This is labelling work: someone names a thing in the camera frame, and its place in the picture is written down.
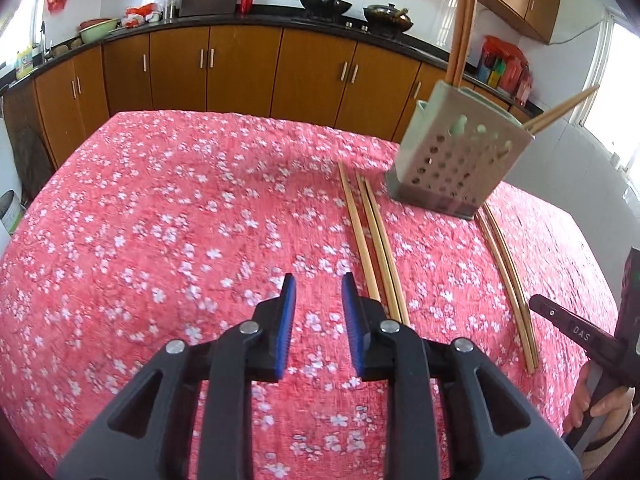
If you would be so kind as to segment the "person's right hand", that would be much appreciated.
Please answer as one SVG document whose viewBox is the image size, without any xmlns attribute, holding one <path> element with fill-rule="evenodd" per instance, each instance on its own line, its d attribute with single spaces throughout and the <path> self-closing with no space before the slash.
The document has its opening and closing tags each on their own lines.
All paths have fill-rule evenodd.
<svg viewBox="0 0 640 480">
<path fill-rule="evenodd" d="M 589 414 L 593 418 L 604 417 L 603 425 L 596 434 L 596 439 L 599 440 L 614 436 L 624 426 L 636 389 L 620 386 L 608 393 L 598 403 L 593 403 L 587 389 L 591 364 L 591 361 L 587 361 L 580 369 L 574 392 L 570 398 L 570 407 L 563 422 L 563 431 L 570 432 L 580 428 L 585 414 Z"/>
</svg>

